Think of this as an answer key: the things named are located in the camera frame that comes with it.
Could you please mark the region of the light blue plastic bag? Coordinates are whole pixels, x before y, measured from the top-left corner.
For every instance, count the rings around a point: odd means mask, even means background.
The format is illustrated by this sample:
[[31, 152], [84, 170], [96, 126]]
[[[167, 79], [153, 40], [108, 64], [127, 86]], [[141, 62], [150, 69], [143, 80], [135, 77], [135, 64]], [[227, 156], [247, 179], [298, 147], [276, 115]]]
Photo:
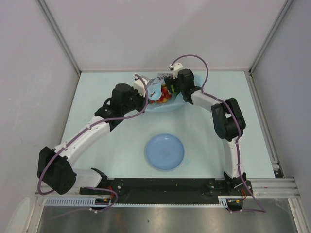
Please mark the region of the light blue plastic bag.
[[[199, 74], [194, 74], [194, 83], [196, 86], [201, 87], [205, 81], [205, 77]], [[146, 112], [168, 112], [180, 108], [185, 105], [186, 102], [183, 100], [181, 93], [173, 94], [173, 96], [168, 99], [165, 103], [149, 103]]]

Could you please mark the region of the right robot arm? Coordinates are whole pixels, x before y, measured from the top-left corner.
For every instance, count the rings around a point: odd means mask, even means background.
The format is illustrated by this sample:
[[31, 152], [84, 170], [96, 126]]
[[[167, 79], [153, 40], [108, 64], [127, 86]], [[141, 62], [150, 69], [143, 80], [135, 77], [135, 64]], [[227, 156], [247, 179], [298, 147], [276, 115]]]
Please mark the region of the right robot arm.
[[164, 79], [168, 90], [173, 94], [180, 93], [185, 102], [211, 112], [214, 130], [224, 146], [224, 189], [230, 195], [237, 194], [246, 184], [241, 157], [241, 138], [246, 122], [237, 100], [222, 100], [204, 92], [203, 87], [195, 85], [190, 69], [171, 67], [170, 70], [173, 74]]

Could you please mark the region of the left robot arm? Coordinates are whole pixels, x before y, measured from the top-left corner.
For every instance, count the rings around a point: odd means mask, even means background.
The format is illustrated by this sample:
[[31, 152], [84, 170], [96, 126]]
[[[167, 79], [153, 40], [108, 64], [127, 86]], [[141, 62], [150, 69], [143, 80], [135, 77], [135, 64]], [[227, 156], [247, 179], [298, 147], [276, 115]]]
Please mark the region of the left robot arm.
[[132, 86], [117, 84], [112, 96], [95, 112], [84, 128], [53, 149], [44, 147], [38, 160], [38, 193], [49, 194], [41, 190], [42, 183], [60, 195], [74, 187], [91, 188], [97, 194], [104, 193], [107, 181], [102, 172], [95, 168], [73, 169], [73, 165], [98, 139], [110, 133], [124, 120], [137, 117], [145, 111], [149, 102], [147, 85], [144, 78], [135, 80]]

